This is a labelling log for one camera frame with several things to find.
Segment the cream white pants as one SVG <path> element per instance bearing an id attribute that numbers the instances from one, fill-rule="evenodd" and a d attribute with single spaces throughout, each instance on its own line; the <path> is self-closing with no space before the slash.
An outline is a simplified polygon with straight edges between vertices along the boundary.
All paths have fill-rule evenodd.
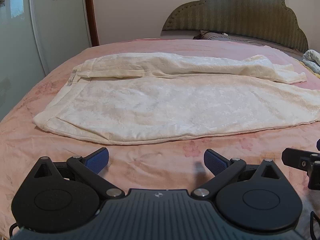
<path id="1" fill-rule="evenodd" d="M 47 132 L 107 145 L 243 134 L 319 121 L 305 73 L 263 55 L 244 60 L 123 53 L 85 61 L 36 115 Z"/>

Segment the pink floral bed sheet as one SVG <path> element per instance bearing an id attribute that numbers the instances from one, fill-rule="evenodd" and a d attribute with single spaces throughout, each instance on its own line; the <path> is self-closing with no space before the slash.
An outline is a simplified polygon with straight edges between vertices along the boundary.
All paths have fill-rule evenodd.
<path id="1" fill-rule="evenodd" d="M 242 60 L 265 55 L 273 63 L 290 58 L 270 47 L 217 40 L 143 39 L 88 48 L 61 64 L 35 85 L 1 121 L 1 236 L 8 237 L 14 223 L 11 201 L 25 177 L 41 156 L 65 161 L 86 156 L 98 144 L 43 132 L 32 120 L 67 82 L 72 69 L 84 61 L 108 54 L 166 52 L 189 56 L 227 57 Z M 239 157 L 249 164 L 268 158 L 276 162 L 303 201 L 298 231 L 309 237 L 310 212 L 319 212 L 319 192 L 308 189 L 305 172 L 283 165 L 285 148 L 316 151 L 319 123 L 228 137 L 201 138 L 153 145 L 109 146 L 110 161 L 102 175 L 117 187 L 192 190 L 211 178 L 203 165 L 203 153 L 211 148 L 226 158 Z"/>

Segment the pile of folded clothes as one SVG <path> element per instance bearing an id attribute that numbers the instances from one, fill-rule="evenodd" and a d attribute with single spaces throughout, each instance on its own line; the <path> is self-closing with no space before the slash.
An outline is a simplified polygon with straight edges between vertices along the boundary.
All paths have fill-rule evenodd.
<path id="1" fill-rule="evenodd" d="M 320 53 L 309 49 L 307 50 L 303 56 L 301 62 L 304 66 L 312 72 L 313 75 L 320 78 Z"/>

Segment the grey striped pillow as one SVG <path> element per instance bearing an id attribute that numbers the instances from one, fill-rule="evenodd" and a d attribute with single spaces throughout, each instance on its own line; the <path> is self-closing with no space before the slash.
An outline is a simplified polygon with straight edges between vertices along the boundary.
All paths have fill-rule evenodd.
<path id="1" fill-rule="evenodd" d="M 217 41 L 232 41 L 232 42 L 240 42 L 240 43 L 247 43 L 256 46 L 269 46 L 271 48 L 275 48 L 281 50 L 285 53 L 297 54 L 302 55 L 306 52 L 300 51 L 296 48 L 286 47 L 281 44 L 277 44 L 270 41 L 260 40 L 257 38 L 239 36 L 239 35 L 229 35 L 226 33 L 215 33 L 211 31 L 201 30 L 196 36 L 193 38 L 194 40 L 217 40 Z"/>

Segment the green padded headboard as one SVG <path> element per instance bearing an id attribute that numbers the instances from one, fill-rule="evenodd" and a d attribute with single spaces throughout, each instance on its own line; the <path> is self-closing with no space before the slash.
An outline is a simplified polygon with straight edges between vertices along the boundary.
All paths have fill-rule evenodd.
<path id="1" fill-rule="evenodd" d="M 164 31 L 207 30 L 270 41 L 300 51 L 309 48 L 285 0 L 198 0 L 177 7 Z"/>

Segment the brown wooden door frame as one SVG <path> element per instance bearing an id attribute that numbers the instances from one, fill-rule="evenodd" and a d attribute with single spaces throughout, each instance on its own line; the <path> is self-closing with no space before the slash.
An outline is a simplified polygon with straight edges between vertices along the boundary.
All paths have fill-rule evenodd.
<path id="1" fill-rule="evenodd" d="M 86 14 L 88 29 L 90 34 L 90 40 L 93 47 L 99 46 L 99 37 L 97 31 L 97 25 L 95 21 L 94 3 L 93 0 L 85 0 Z"/>

